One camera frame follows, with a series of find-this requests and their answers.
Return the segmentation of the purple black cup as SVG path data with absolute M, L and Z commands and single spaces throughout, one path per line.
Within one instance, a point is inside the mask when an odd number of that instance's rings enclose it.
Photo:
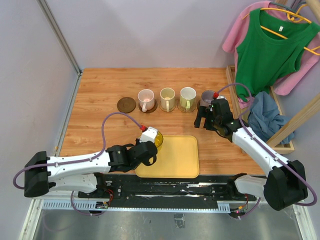
M 201 94 L 201 98 L 200 98 L 200 106 L 204 106 L 204 107 L 208 107 L 211 105 L 211 101 L 213 100 L 213 96 L 214 96 L 214 91 L 213 90 L 205 90 L 202 94 Z

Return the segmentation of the white cream cup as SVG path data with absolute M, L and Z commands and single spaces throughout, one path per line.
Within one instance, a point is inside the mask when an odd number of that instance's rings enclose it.
M 184 87 L 180 90 L 179 104 L 182 108 L 190 110 L 193 106 L 197 93 L 192 87 Z

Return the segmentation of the woven coaster front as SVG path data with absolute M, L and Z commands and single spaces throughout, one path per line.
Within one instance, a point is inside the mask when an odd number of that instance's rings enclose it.
M 193 105 L 190 108 L 185 108 L 185 107 L 181 106 L 180 101 L 177 102 L 178 109 L 183 113 L 191 113 L 191 112 L 193 112 L 195 110 L 196 106 L 197 106 L 197 104 L 193 103 Z

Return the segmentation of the woven coaster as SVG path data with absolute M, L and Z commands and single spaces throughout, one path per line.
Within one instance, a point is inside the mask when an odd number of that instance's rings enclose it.
M 160 102 L 160 109 L 166 113 L 172 112 L 176 107 L 176 101 L 162 100 Z
M 193 105 L 190 108 L 185 108 L 185 107 L 181 106 L 180 101 L 177 102 L 178 109 L 183 113 L 191 113 L 191 112 L 193 112 L 195 110 L 196 106 L 197 106 L 197 104 L 193 103 Z

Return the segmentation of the yellow black cup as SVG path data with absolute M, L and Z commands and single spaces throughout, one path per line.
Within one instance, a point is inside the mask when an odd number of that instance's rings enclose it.
M 158 150 L 161 149 L 162 145 L 163 145 L 163 142 L 164 142 L 164 137 L 162 135 L 162 133 L 160 131 L 157 132 L 157 135 L 154 139 L 154 144 L 155 146 L 157 147 Z

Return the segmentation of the beige cup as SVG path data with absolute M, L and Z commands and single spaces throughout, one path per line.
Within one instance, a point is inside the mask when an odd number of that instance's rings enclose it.
M 175 96 L 176 96 L 176 93 L 172 88 L 170 88 L 170 87 L 163 88 L 160 91 L 160 102 L 162 100 L 173 101 L 173 100 L 175 100 Z

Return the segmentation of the woven coaster back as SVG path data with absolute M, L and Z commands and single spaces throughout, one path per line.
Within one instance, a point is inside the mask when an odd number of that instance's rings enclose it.
M 176 107 L 176 101 L 162 100 L 160 102 L 160 109 L 166 113 L 172 112 Z

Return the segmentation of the dark brown coaster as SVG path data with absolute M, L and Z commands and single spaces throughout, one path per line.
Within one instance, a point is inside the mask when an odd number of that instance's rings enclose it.
M 199 101 L 197 102 L 197 105 L 196 105 L 197 109 L 199 109 L 200 103 L 201 103 L 201 101 L 199 100 Z
M 117 102 L 117 109 L 122 113 L 131 113 L 135 110 L 137 104 L 132 97 L 123 97 Z
M 139 110 L 140 110 L 142 113 L 145 113 L 145 114 L 153 113 L 153 112 L 157 109 L 157 107 L 158 107 L 158 102 L 157 102 L 156 99 L 154 100 L 154 106 L 153 106 L 151 109 L 149 109 L 149 110 L 147 110 L 147 111 L 145 111 L 145 112 L 143 112 L 142 107 L 141 107 L 140 105 L 138 105 Z

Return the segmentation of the pink cup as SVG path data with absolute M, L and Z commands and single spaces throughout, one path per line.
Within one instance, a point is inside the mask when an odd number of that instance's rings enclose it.
M 155 105 L 155 94 L 150 89 L 141 90 L 138 95 L 139 106 L 142 112 L 147 112 L 151 110 Z

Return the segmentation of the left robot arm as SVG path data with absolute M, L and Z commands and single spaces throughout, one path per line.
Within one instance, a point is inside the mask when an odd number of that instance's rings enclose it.
M 78 191 L 101 198 L 107 185 L 99 180 L 112 172 L 126 173 L 140 164 L 153 165 L 157 160 L 159 142 L 114 145 L 103 153 L 71 157 L 49 157 L 46 151 L 37 152 L 25 165 L 24 196 L 35 198 L 51 191 Z

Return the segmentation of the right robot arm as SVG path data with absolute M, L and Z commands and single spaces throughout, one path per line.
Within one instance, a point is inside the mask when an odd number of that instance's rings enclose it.
M 265 178 L 239 173 L 227 181 L 226 193 L 232 200 L 249 194 L 265 199 L 269 206 L 280 211 L 298 204 L 308 197 L 306 174 L 303 164 L 290 161 L 263 142 L 241 118 L 234 118 L 229 102 L 213 99 L 208 106 L 199 106 L 194 121 L 199 128 L 215 131 L 219 136 L 244 150 L 263 170 Z

